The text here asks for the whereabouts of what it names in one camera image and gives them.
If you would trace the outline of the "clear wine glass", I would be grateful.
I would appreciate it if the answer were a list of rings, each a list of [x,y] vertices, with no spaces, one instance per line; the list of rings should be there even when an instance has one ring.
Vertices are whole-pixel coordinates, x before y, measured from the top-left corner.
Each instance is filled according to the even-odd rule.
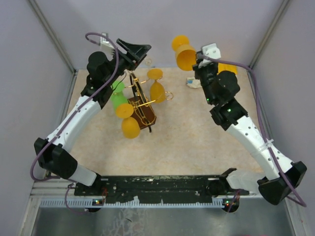
[[[151,64],[152,64],[152,60],[151,60],[150,58],[146,58],[146,59],[145,59],[145,65],[148,66],[148,67],[150,67]]]

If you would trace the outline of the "orange wine glass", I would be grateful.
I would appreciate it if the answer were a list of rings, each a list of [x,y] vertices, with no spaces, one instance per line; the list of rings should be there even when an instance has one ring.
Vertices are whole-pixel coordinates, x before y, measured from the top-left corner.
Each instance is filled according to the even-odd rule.
[[[150,69],[147,72],[147,77],[153,80],[153,84],[150,87],[150,99],[155,101],[155,103],[163,102],[165,97],[165,89],[159,80],[163,77],[163,71],[158,68]]]
[[[175,52],[177,66],[183,71],[192,71],[196,60],[196,50],[190,45],[189,38],[178,35],[173,39],[171,46]]]
[[[121,129],[125,138],[134,139],[140,134],[140,126],[135,118],[132,117],[134,108],[129,103],[119,105],[116,116],[122,119]]]

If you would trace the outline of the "green wine glass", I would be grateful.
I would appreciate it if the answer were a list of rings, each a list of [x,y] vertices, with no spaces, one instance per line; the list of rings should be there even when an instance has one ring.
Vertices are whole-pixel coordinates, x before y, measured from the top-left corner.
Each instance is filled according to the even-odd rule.
[[[130,104],[123,93],[124,88],[125,85],[123,82],[115,81],[113,83],[113,94],[110,97],[115,114],[119,118],[127,118],[130,111]]]

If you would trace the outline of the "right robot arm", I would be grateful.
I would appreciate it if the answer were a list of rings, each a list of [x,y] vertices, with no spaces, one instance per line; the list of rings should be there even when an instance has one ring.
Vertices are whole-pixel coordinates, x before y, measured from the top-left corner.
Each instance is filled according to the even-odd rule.
[[[238,140],[262,168],[263,173],[229,169],[220,177],[220,190],[232,194],[246,190],[260,194],[267,202],[278,205],[301,183],[306,165],[283,155],[272,140],[264,138],[248,112],[235,99],[240,91],[235,73],[218,72],[218,63],[198,60],[192,67],[201,82],[213,121]]]

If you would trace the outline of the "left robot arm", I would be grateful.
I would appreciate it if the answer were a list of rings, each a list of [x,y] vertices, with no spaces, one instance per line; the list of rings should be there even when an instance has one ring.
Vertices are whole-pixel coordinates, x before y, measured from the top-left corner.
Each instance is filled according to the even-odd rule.
[[[80,165],[70,152],[90,120],[102,110],[113,93],[112,84],[127,70],[133,71],[146,57],[151,45],[131,44],[117,39],[113,58],[102,51],[88,58],[87,82],[77,103],[61,124],[45,139],[34,143],[41,168],[85,186],[92,195],[102,191],[99,174]]]

